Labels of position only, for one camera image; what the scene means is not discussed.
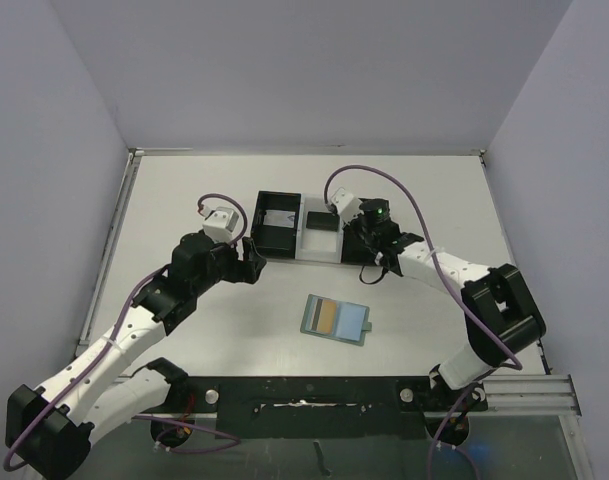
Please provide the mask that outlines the green leather card holder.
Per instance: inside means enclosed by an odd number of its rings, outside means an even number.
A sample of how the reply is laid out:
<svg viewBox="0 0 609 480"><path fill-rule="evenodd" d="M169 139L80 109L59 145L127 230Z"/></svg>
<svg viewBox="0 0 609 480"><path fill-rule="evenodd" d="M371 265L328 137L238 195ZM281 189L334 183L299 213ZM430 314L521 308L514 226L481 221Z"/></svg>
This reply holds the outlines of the green leather card holder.
<svg viewBox="0 0 609 480"><path fill-rule="evenodd" d="M317 298L333 300L338 305L334 330L330 335L316 333L309 329L313 303ZM370 308L368 306L309 294L300 325L300 332L341 343L363 346L366 335L372 331L369 314Z"/></svg>

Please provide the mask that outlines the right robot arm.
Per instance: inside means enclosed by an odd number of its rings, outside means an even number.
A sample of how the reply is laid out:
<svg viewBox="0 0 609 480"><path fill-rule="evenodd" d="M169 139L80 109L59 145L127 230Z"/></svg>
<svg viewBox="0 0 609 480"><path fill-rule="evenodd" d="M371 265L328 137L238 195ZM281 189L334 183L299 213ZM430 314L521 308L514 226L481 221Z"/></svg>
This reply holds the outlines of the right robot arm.
<svg viewBox="0 0 609 480"><path fill-rule="evenodd" d="M520 270L474 263L441 251L429 237L405 233L382 198L337 193L330 207L382 272L417 280L450 296L465 319L463 345L433 368L435 381L460 390L496 370L544 373L542 314Z"/></svg>

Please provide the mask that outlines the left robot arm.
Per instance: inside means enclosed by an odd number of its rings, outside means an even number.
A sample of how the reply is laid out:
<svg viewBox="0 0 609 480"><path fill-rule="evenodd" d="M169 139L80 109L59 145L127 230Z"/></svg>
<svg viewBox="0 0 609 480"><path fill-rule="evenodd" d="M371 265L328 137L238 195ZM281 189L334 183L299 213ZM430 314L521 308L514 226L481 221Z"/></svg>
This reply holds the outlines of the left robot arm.
<svg viewBox="0 0 609 480"><path fill-rule="evenodd" d="M3 467L19 456L46 479L66 479L106 434L184 389L186 373L159 358L123 384L116 379L197 308L221 281L254 284L266 264L249 237L236 247L204 232L185 235L171 261L141 280L113 327L36 388L18 387L7 403Z"/></svg>

